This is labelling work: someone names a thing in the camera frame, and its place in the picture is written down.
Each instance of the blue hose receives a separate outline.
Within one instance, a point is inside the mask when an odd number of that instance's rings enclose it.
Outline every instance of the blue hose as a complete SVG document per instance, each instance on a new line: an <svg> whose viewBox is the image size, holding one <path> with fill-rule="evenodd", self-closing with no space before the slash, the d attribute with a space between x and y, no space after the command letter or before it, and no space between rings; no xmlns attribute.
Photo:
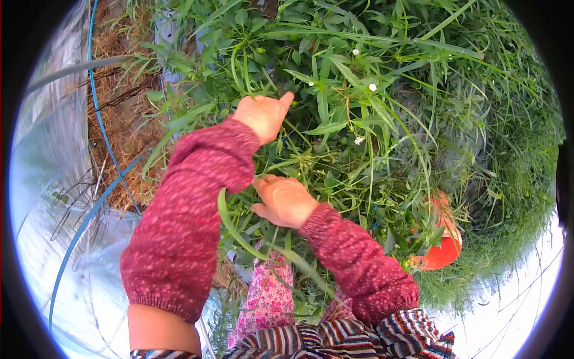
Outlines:
<svg viewBox="0 0 574 359"><path fill-rule="evenodd" d="M94 1L94 8L92 9L92 18L90 21L90 32L88 34L88 61L92 60L92 33L94 31L94 18L96 16L96 7L98 5L98 0ZM100 113L99 105L98 105L98 97L96 96L96 86L94 85L94 69L90 68L90 86L92 88L92 98L94 99L94 107L96 108L96 116L98 117L98 123L100 124L100 129L102 130L102 136L104 137L104 141L106 142L106 146L108 147L108 151L110 152L110 158L114 162L115 169L118 170L119 178L123 182L124 187L126 187L127 194L130 196L131 202L134 204L135 210L141 217L142 213L140 212L138 205L135 203L134 198L131 195L130 189L127 187L126 181L123 179L122 171L119 169L118 162L115 160L115 156L111 151L110 142L106 135L106 130L104 129L104 124L102 122L102 114Z"/></svg>
<svg viewBox="0 0 574 359"><path fill-rule="evenodd" d="M48 328L50 329L50 331L52 330L52 317L54 314L54 304L56 303L56 294L58 293L58 287L60 286L62 275L64 274L64 270L66 269L66 265L68 264L68 260L70 258L70 255L72 254L73 249L75 248L77 242L80 240L82 233L84 233L84 231L88 227L90 220L92 220L92 218L96 215L100 207L104 204L104 201L106 200L108 195L115 188L115 186L118 185L119 181L122 178L121 176L128 173L128 171L132 169L132 167L135 166L135 164L138 163L138 161L142 159L142 157L143 155L136 158L129 166L127 166L126 169L123 170L123 172L120 172L120 176L118 176L104 191L104 193L102 193L102 196L100 196L100 198L96 201L90 212L88 212L88 214L82 221L82 224L80 224L80 227L78 227L76 234L72 238L72 242L70 242L68 250L66 250L64 258L62 259L62 264L60 264L60 270L58 271L58 275L56 276L56 282L54 283L54 290L52 291L52 298L50 299L50 314L48 316Z"/></svg>

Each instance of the wrist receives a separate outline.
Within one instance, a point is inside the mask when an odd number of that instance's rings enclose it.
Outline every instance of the wrist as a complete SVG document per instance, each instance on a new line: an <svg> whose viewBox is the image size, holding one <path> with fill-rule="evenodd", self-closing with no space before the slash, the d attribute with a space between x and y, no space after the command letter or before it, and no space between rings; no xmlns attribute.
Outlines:
<svg viewBox="0 0 574 359"><path fill-rule="evenodd" d="M253 153L257 152L261 147L261 139L257 132L249 125L236 119L233 115L229 115L221 124L222 127L234 132L239 136L238 140L247 146Z"/></svg>
<svg viewBox="0 0 574 359"><path fill-rule="evenodd" d="M315 198L312 198L308 204L301 206L301 210L299 212L299 220L296 223L296 228L301 229L309 219L313 215L313 212L319 207L319 201Z"/></svg>

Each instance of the orange bucket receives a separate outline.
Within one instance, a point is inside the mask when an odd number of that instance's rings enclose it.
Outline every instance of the orange bucket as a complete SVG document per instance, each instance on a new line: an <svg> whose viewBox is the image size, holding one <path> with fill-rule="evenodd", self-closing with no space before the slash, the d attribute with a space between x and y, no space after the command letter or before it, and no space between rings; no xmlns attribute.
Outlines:
<svg viewBox="0 0 574 359"><path fill-rule="evenodd" d="M416 257L416 263L422 260L419 265L422 271L434 271L446 267L458 258L463 246L463 239L460 231L453 223L450 216L451 209L448 204L447 196L439 191L439 197L431 199L433 207L439 212L437 226L444 226L443 239L440 247L431 247L429 252L424 256Z"/></svg>

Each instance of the left hand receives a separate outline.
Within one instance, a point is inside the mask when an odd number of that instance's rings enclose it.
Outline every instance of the left hand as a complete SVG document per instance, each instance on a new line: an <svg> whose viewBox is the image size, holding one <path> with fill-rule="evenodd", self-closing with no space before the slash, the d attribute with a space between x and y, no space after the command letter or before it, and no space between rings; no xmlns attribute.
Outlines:
<svg viewBox="0 0 574 359"><path fill-rule="evenodd" d="M267 174L252 183L263 203L251 210L277 226L299 229L319 205L296 178Z"/></svg>
<svg viewBox="0 0 574 359"><path fill-rule="evenodd" d="M279 100L260 95L245 96L237 105L233 119L249 126L261 145L268 144L277 137L294 98L295 94L290 91Z"/></svg>

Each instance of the green vegetation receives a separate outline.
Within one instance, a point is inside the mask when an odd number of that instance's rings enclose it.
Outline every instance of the green vegetation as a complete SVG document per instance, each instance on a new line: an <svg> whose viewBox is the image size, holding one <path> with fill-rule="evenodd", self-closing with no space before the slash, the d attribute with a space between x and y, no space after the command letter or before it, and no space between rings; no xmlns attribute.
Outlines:
<svg viewBox="0 0 574 359"><path fill-rule="evenodd" d="M256 173L298 178L371 231L414 274L421 305L471 308L473 286L503 281L554 208L561 119L522 27L487 0L288 0L262 10L255 3L152 8L152 21L173 10L175 42L142 44L150 53L132 66L164 64L182 80L165 100L148 93L171 120L142 175L165 162L173 133L221 123L243 96L293 91L277 140L255 155ZM205 43L201 55L196 37ZM420 272L411 255L440 245L425 205L437 190L449 198L463 250L444 269ZM295 231L253 216L257 201L253 188L221 193L220 247L247 267L270 248L304 261L296 266L296 315L312 323L333 299L333 277ZM260 238L266 245L257 251Z"/></svg>

